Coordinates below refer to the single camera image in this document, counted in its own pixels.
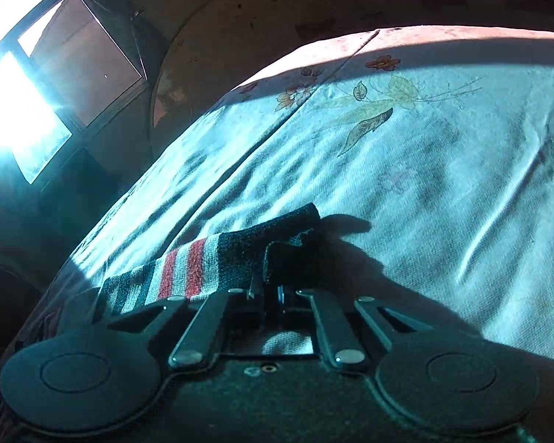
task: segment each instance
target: red stripe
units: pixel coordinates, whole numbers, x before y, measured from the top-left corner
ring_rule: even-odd
[[[160,288],[158,288],[159,300],[170,296],[170,291],[172,290],[172,275],[174,274],[174,264],[176,261],[177,250],[173,250],[167,254],[164,260],[163,278],[160,281]]]
[[[185,288],[185,296],[187,298],[201,293],[205,241],[207,241],[207,238],[193,242],[187,253],[187,285]]]

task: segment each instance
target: white stripe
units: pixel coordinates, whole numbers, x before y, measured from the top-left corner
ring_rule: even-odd
[[[148,296],[146,297],[145,305],[154,303],[158,300],[158,290],[160,289],[160,282],[163,280],[164,261],[166,261],[166,255],[156,260],[154,267],[154,274],[152,275],[152,283],[148,290]]]
[[[177,260],[172,274],[172,296],[184,295],[187,289],[187,258],[192,243],[181,246],[177,251]]]
[[[217,242],[220,234],[210,236],[203,247],[203,281],[201,283],[201,293],[204,297],[211,295],[217,290],[219,284],[219,263],[217,261]]]
[[[135,302],[137,301],[139,293],[142,290],[142,282],[143,282],[143,266],[141,266],[140,268],[136,268],[131,272],[131,280],[130,280],[131,288],[129,290],[127,300],[125,300],[125,304],[123,305],[121,313],[127,313],[133,310],[133,307],[135,306]]]
[[[110,296],[107,298],[107,308],[103,313],[103,319],[111,318],[113,308],[115,307],[115,300],[117,299],[117,293],[119,292],[119,283],[115,284],[115,288],[110,292]]]

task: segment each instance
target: wrinkled fabric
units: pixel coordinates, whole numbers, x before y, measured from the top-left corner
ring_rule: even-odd
[[[226,94],[113,206],[17,340],[108,277],[308,201],[323,217],[370,226],[340,229],[329,284],[446,314],[543,357],[552,369],[541,375],[541,404],[554,402],[547,32],[385,29],[275,62]]]

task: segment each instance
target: metal lever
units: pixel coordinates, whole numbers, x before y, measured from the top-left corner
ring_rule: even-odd
[[[207,297],[170,354],[170,368],[183,370],[211,363],[214,343],[223,329],[229,297],[228,292],[215,292]]]
[[[107,324],[107,328],[130,331],[133,326],[141,327],[145,319],[151,319],[137,335],[145,346],[152,350],[162,330],[186,307],[187,299],[184,296],[169,296],[117,317]]]
[[[358,370],[367,365],[367,355],[336,297],[322,290],[298,290],[310,301],[316,322],[318,345],[328,362],[339,370]]]
[[[411,330],[433,330],[432,326],[381,306],[380,302],[370,296],[359,297],[355,301],[355,308],[387,351],[391,351],[394,342],[402,338],[402,333],[396,331],[394,326],[384,317],[382,311],[387,312],[390,316],[393,316],[393,318],[411,328]]]

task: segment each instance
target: flower print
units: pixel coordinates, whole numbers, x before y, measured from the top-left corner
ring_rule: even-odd
[[[248,93],[249,91],[252,91],[256,88],[256,86],[259,84],[258,81],[253,81],[252,83],[249,83],[248,85],[245,85],[243,86],[241,89],[240,89],[240,94],[242,95],[243,93]]]
[[[306,86],[303,83],[298,83],[296,85],[291,85],[291,87],[285,88],[285,91],[277,96],[279,104],[276,106],[275,111],[290,108],[296,100],[309,95],[310,88],[310,85]]]
[[[368,61],[365,66],[373,69],[382,69],[385,71],[393,71],[396,65],[400,63],[397,58],[392,58],[390,55],[379,56],[375,60]]]
[[[412,179],[416,176],[412,168],[392,168],[378,178],[380,186],[387,191],[402,195],[410,188]]]
[[[312,78],[312,82],[316,83],[316,81],[318,80],[318,77],[322,74],[323,71],[324,71],[323,68],[312,70],[311,68],[306,66],[302,68],[300,74],[302,76],[308,76]]]

